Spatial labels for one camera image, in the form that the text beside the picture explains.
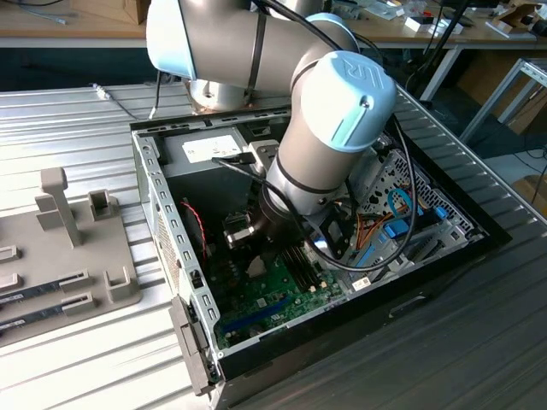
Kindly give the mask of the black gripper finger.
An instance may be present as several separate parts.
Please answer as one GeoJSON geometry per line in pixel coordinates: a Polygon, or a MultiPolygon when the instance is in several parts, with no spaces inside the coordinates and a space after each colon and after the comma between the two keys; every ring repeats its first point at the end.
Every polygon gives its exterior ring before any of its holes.
{"type": "Polygon", "coordinates": [[[256,229],[245,227],[237,231],[224,231],[226,245],[230,250],[251,246],[256,240],[256,229]]]}

